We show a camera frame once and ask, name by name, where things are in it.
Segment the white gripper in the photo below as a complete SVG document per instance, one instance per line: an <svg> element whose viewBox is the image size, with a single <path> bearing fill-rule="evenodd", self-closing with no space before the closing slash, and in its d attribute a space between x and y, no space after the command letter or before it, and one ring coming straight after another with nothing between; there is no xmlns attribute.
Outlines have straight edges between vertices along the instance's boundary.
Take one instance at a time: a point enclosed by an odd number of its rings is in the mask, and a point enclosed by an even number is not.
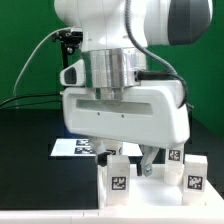
<svg viewBox="0 0 224 224"><path fill-rule="evenodd" d="M188 112L179 81L143 80L125 89L119 100L101 100L84 87L84 74L82 60L60 73L65 87L64 122L70 132L92 136L89 144L98 165L106 166L109 155L103 139L142 144L142 174L150 176L159 148L173 149L189 139Z"/></svg>

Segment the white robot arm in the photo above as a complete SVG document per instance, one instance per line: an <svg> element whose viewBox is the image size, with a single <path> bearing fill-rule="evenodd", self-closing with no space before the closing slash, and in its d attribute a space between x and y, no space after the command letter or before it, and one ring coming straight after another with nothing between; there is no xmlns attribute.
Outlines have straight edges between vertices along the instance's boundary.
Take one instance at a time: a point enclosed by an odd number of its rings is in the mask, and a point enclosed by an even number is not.
<svg viewBox="0 0 224 224"><path fill-rule="evenodd" d="M150 45L197 41L212 20L212 0L54 0L82 57L61 73L67 129L91 138L98 162L109 141L139 145L150 175L161 149L189 138L187 85L171 64L147 68Z"/></svg>

